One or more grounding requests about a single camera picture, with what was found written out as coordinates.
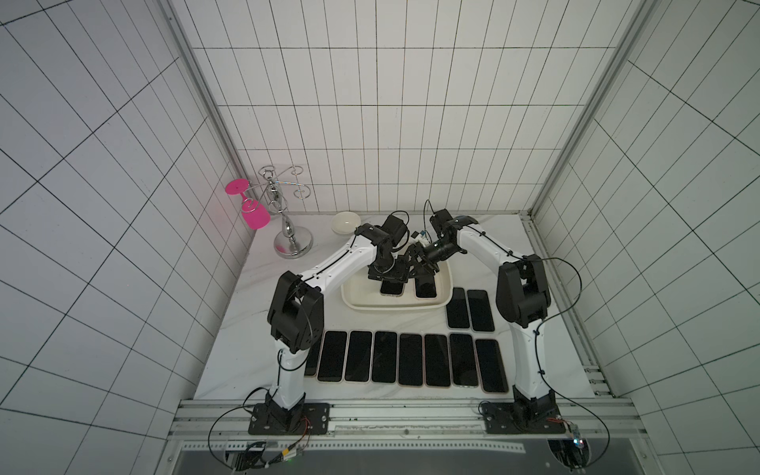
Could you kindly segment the phone with pink case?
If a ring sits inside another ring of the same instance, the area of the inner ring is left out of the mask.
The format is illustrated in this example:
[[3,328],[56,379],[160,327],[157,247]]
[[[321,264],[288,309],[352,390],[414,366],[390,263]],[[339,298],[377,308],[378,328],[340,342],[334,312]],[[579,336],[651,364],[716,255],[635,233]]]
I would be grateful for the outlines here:
[[421,387],[424,379],[423,337],[401,334],[399,338],[398,381],[400,385]]

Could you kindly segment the black phone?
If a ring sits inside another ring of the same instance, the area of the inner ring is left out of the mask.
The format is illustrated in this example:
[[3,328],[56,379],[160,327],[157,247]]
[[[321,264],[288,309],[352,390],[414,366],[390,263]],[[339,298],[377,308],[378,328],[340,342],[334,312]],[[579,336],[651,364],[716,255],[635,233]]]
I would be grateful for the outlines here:
[[451,386],[448,339],[444,334],[426,334],[425,378],[429,387]]
[[509,383],[499,343],[496,340],[475,340],[475,348],[483,391],[507,394]]
[[350,333],[344,380],[348,382],[367,382],[369,380],[372,342],[372,332],[355,331]]
[[450,334],[452,382],[461,387],[479,385],[474,340],[470,334]]
[[397,379],[398,335],[377,332],[374,335],[371,380],[395,383]]
[[317,378],[321,382],[341,382],[344,379],[344,362],[348,333],[343,331],[326,332],[322,344],[322,354]]

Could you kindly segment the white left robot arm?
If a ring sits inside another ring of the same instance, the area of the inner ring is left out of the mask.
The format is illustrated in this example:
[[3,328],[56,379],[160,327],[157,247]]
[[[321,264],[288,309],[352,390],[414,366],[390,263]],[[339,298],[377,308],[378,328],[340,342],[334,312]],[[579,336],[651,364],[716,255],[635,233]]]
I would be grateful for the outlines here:
[[273,410],[290,416],[305,400],[305,365],[324,330],[325,298],[360,271],[372,280],[404,282],[408,265],[398,253],[409,236],[407,222],[391,214],[381,225],[357,227],[346,245],[322,263],[279,277],[267,314],[278,365],[266,395]]

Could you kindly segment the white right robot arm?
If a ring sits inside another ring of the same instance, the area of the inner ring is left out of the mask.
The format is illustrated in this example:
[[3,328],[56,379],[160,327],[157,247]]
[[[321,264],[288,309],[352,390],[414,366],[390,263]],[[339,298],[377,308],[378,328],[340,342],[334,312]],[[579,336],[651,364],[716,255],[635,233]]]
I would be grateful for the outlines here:
[[437,239],[412,245],[411,267],[433,273],[439,263],[457,253],[473,255],[497,278],[495,303],[510,325],[516,362],[513,418],[526,427],[557,414],[556,393],[546,381],[542,325],[548,318],[551,295],[542,259],[519,255],[500,243],[469,216],[434,211],[429,222]]

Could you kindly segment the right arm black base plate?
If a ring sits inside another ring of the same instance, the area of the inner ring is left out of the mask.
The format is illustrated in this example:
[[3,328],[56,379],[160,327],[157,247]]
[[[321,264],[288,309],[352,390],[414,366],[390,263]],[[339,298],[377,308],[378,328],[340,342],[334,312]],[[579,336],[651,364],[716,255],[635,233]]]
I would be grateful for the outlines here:
[[563,435],[556,414],[535,414],[521,404],[482,401],[478,406],[488,435]]

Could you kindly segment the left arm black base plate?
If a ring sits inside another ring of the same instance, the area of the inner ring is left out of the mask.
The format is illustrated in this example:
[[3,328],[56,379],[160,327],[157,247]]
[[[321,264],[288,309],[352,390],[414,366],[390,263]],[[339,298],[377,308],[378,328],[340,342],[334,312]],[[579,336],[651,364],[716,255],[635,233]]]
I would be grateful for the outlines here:
[[274,403],[253,406],[249,435],[325,435],[330,421],[330,404],[299,403],[285,410]]

